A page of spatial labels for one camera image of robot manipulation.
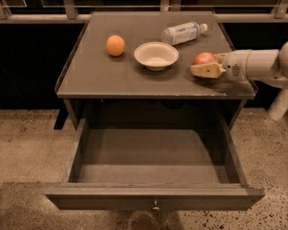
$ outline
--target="drawer handle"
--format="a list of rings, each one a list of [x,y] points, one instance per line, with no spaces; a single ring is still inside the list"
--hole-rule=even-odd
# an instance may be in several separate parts
[[[154,212],[159,212],[161,209],[157,206],[157,201],[155,199],[154,201],[154,206],[152,207],[152,211]]]

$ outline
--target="bowl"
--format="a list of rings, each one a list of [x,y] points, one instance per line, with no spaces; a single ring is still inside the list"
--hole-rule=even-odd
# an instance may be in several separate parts
[[[179,52],[167,43],[148,42],[137,47],[134,57],[146,68],[161,71],[178,60]]]

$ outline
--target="terrazzo floor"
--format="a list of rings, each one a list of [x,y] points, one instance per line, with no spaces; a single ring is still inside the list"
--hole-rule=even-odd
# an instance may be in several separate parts
[[[60,211],[43,190],[60,182],[75,130],[57,110],[0,110],[1,229],[131,229],[152,216],[158,229],[288,229],[288,112],[278,123],[263,108],[245,108],[232,139],[252,187],[266,195],[245,212]]]

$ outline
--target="gray table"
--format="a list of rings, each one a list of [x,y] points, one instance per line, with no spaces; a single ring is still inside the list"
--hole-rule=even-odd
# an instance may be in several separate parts
[[[135,61],[139,45],[189,21],[209,30],[176,46],[175,64],[152,72]],[[121,57],[106,52],[114,34],[126,41]],[[264,193],[248,186],[229,133],[252,84],[189,70],[199,52],[230,50],[208,11],[93,13],[59,80],[77,134],[62,183],[46,195],[60,209],[252,207]]]
[[[152,72],[136,62],[133,52],[141,44],[160,41],[167,27],[195,21],[206,23],[208,31],[198,39],[175,46],[179,60],[160,72]],[[121,35],[126,50],[121,57],[106,51],[110,35]],[[72,60],[60,80],[58,96],[65,100],[75,127],[80,113],[76,100],[83,99],[214,99],[242,100],[255,95],[247,80],[232,82],[226,77],[200,80],[189,67],[200,52],[231,51],[227,37],[210,11],[97,11],[93,13]],[[241,108],[235,105],[234,112]],[[233,123],[230,113],[229,123]]]

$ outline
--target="apple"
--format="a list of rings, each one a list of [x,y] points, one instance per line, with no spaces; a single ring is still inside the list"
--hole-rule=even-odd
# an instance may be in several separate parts
[[[201,52],[198,55],[196,55],[193,60],[192,60],[192,64],[196,65],[196,64],[204,64],[207,62],[211,62],[216,60],[216,56],[214,56],[212,53],[210,52]]]

